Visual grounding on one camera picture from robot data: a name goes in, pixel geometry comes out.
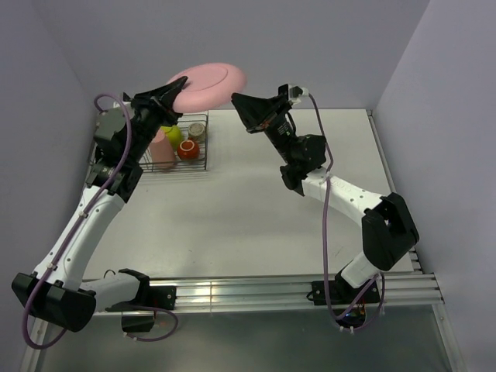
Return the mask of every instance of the yellow cup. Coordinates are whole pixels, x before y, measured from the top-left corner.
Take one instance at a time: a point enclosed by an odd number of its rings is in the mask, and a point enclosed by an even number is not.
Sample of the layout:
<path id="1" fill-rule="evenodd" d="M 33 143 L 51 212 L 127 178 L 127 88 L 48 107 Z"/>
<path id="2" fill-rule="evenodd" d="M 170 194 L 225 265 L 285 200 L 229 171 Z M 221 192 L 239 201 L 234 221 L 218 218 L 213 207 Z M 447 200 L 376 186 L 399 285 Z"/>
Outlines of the yellow cup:
<path id="1" fill-rule="evenodd" d="M 178 126 L 163 126 L 162 130 L 164 131 L 165 135 L 169 139 L 169 142 L 172 146 L 172 148 L 177 150 L 181 142 L 183 142 L 184 137 L 183 133 L 179 129 Z"/>

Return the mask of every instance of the red bowl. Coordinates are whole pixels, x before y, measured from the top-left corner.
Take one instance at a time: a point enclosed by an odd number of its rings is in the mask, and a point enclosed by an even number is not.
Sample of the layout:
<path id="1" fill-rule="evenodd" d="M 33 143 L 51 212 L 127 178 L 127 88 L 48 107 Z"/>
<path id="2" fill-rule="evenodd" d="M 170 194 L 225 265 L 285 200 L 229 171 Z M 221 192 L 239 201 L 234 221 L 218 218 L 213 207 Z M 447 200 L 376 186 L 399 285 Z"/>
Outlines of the red bowl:
<path id="1" fill-rule="evenodd" d="M 177 155 L 182 160 L 194 160 L 200 156 L 200 145 L 192 139 L 186 139 L 177 147 Z"/>

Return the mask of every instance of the gray floor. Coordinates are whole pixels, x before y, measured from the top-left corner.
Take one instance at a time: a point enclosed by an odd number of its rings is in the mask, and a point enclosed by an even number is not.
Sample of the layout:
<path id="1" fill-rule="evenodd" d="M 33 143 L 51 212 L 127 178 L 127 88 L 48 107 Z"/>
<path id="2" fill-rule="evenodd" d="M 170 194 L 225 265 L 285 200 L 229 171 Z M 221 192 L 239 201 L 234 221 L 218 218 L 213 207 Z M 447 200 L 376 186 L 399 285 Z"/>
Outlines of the gray floor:
<path id="1" fill-rule="evenodd" d="M 38 371 L 450 370 L 430 306 L 388 308 L 354 336 L 337 332 L 320 310 L 181 315 L 180 321 L 167 340 L 134 343 L 122 338 L 120 319 L 94 318 L 44 352 Z"/>

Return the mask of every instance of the white arm segment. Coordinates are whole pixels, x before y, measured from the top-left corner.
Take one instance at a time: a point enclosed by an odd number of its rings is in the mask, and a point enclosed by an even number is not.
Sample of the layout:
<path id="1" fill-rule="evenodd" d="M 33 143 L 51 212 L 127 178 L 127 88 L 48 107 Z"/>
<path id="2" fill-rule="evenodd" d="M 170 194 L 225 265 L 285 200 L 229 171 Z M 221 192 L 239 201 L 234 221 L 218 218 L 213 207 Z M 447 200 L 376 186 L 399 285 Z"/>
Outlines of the white arm segment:
<path id="1" fill-rule="evenodd" d="M 327 189 L 326 175 L 324 168 L 310 172 L 302 182 L 303 194 L 324 202 Z M 365 210 L 373 209 L 382 202 L 382 195 L 358 188 L 339 177 L 331 175 L 329 180 L 331 182 L 329 206 L 352 219 L 360 227 Z M 380 270 L 370 263 L 361 251 L 343 269 L 341 276 L 353 288 L 358 288 L 379 272 Z"/>
<path id="2" fill-rule="evenodd" d="M 96 312 L 103 312 L 106 308 L 124 301 L 131 301 L 136 297 L 140 288 L 140 281 L 132 275 L 117 273 L 112 277 L 83 283 L 81 289 L 96 293 Z"/>
<path id="3" fill-rule="evenodd" d="M 50 264 L 53 256 L 69 233 L 69 230 L 79 218 L 79 213 L 83 211 L 98 190 L 99 188 L 97 186 L 84 189 L 76 212 L 72 215 L 71 220 L 60 235 L 58 241 L 43 261 L 36 266 L 35 272 L 38 273 L 38 279 L 45 273 L 47 265 Z M 110 222 L 120 212 L 124 204 L 124 201 L 118 195 L 108 195 L 106 190 L 103 191 L 93 209 L 88 213 L 88 217 L 83 221 L 81 227 L 69 243 L 64 255 L 60 258 L 57 269 L 46 280 L 48 283 L 53 284 L 55 281 L 62 281 L 64 283 L 63 288 L 74 291 L 79 288 L 91 255 L 95 251 L 98 242 L 100 242 Z"/>

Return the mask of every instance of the pink cup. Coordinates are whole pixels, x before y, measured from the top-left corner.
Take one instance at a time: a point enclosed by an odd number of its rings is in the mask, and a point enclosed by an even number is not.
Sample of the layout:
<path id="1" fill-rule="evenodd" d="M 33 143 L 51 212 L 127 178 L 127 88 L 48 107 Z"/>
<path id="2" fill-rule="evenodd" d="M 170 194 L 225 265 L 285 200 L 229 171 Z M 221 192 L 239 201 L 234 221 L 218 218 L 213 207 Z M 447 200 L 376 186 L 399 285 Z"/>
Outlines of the pink cup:
<path id="1" fill-rule="evenodd" d="M 152 161 L 158 163 L 154 165 L 159 170 L 171 169 L 176 165 L 176 154 L 163 130 L 159 129 L 149 149 Z"/>

